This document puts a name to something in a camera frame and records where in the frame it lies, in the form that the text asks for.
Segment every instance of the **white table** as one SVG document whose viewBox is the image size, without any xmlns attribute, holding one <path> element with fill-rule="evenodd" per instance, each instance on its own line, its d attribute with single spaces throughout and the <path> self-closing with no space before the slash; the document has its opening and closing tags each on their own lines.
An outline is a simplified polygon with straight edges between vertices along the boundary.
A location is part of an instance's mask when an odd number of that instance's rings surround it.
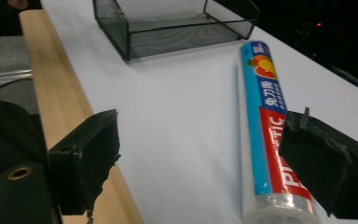
<svg viewBox="0 0 358 224">
<path fill-rule="evenodd" d="M 145 223 L 242 223 L 238 88 L 243 41 L 124 63 L 99 29 L 92 1 L 42 0 L 94 113 L 116 108 L 118 162 Z M 255 28 L 289 110 L 358 141 L 358 89 Z M 358 223 L 328 218 L 323 223 Z"/>
</svg>

